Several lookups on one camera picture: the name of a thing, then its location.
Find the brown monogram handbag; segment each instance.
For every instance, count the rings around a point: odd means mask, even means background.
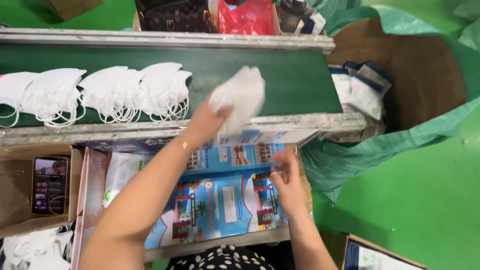
[[[135,0],[142,31],[211,33],[208,0]]]

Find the palm tree illustration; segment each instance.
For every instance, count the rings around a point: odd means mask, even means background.
[[[200,201],[195,208],[195,214],[197,214],[197,216],[203,216],[205,211],[207,211],[207,202]]]

